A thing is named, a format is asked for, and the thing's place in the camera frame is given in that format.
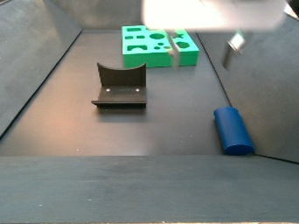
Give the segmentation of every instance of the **dark gray surface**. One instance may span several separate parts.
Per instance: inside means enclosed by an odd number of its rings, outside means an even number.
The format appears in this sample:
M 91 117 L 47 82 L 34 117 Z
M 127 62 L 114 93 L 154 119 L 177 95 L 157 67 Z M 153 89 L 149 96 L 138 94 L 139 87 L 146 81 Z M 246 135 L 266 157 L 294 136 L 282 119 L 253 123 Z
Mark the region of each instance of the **dark gray surface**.
M 2 156 L 223 153 L 213 111 L 229 102 L 205 51 L 198 66 L 147 69 L 146 109 L 91 104 L 99 97 L 98 62 L 123 67 L 121 31 L 81 34 L 2 140 Z
M 299 165 L 261 157 L 2 157 L 2 222 L 299 221 Z
M 0 136 L 66 53 L 81 28 L 50 0 L 0 7 Z
M 270 33 L 250 36 L 243 53 L 221 62 L 233 34 L 201 34 L 229 99 L 247 124 L 257 154 L 299 162 L 299 22 L 286 18 Z
M 52 0 L 85 30 L 142 24 L 142 0 Z

